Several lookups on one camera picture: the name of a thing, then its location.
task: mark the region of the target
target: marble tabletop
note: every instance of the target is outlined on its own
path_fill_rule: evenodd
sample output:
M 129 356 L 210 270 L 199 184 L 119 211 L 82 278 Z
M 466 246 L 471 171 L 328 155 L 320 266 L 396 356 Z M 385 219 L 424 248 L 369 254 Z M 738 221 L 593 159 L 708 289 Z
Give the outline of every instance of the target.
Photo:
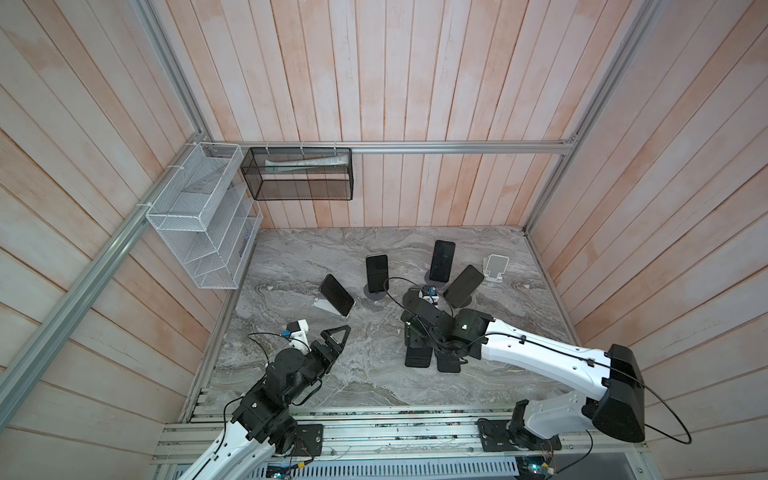
M 523 233 L 516 227 L 262 230 L 204 405 L 220 409 L 263 375 L 264 354 L 248 340 L 248 333 L 278 333 L 298 319 L 309 322 L 310 341 L 319 338 L 323 329 L 343 324 L 352 327 L 343 354 L 307 406 L 509 404 L 567 392 L 559 382 L 488 360 L 468 359 L 461 373 L 438 372 L 434 358 L 427 369 L 404 366 L 401 309 L 388 297 L 373 301 L 364 296 L 365 257 L 386 253 L 390 276 L 421 284 L 435 240 L 456 243 L 451 280 L 469 264 L 482 270 L 483 258 L 489 254 L 509 257 L 503 282 L 483 282 L 473 293 L 469 308 L 538 335 L 572 342 Z M 328 273 L 355 298 L 348 319 L 313 306 L 318 286 Z M 395 298 L 409 286 L 402 280 L 390 280 Z M 259 336 L 258 340 L 271 359 L 287 344 L 272 336 Z

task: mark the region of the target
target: black wire mesh basket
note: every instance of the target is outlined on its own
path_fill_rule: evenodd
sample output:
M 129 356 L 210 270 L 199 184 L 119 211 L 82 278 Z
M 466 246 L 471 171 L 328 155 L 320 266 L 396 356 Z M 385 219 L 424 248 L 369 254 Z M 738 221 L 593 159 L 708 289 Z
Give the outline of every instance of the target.
M 349 148 L 252 147 L 240 170 L 255 200 L 352 200 Z

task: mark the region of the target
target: wire mesh basket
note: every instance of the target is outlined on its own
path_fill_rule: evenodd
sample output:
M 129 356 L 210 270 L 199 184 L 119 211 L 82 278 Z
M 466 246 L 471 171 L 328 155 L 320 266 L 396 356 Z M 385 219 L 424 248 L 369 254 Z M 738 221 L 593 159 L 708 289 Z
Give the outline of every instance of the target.
M 240 145 L 198 144 L 152 203 L 147 219 L 157 230 L 205 231 L 242 162 Z
M 240 169 L 255 200 L 352 200 L 349 148 L 252 147 Z

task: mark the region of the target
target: smartphone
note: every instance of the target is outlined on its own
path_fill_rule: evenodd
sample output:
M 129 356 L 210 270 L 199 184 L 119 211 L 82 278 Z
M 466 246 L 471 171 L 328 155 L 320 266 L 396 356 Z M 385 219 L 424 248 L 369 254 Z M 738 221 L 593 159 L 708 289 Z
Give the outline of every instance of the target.
M 389 288 L 389 259 L 386 255 L 368 255 L 366 257 L 366 273 L 368 273 L 368 291 L 383 292 Z
M 453 283 L 448 285 L 443 293 L 442 297 L 451 304 L 453 308 L 459 308 L 465 300 L 472 295 L 472 292 L 482 283 L 483 274 L 474 268 L 472 265 L 468 265 L 463 272 L 461 272 Z
M 330 273 L 320 284 L 320 293 L 331 302 L 331 305 L 341 313 L 341 316 L 348 316 L 352 305 L 355 304 L 355 299 L 344 290 L 341 283 Z
M 451 265 L 456 244 L 437 240 L 432 252 L 432 265 L 429 267 L 429 279 L 435 282 L 447 283 L 451 279 Z

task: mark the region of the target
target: wood panel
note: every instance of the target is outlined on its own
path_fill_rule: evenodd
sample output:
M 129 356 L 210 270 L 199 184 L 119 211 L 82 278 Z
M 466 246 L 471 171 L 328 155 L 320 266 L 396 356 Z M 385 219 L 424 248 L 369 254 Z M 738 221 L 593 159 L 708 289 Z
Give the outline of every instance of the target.
M 669 4 L 531 235 L 584 344 L 632 348 L 693 433 L 648 430 L 665 478 L 766 469 L 724 456 L 766 441 L 766 28 L 765 2 Z M 649 393 L 646 420 L 683 432 Z
M 193 133 L 151 45 L 126 2 L 0 5 L 2 369 Z M 143 475 L 220 309 L 145 234 L 0 436 L 0 476 Z
M 217 140 L 482 141 L 570 137 L 641 2 L 155 3 Z M 268 201 L 272 224 L 521 225 L 554 161 L 364 155 L 353 166 L 353 201 Z

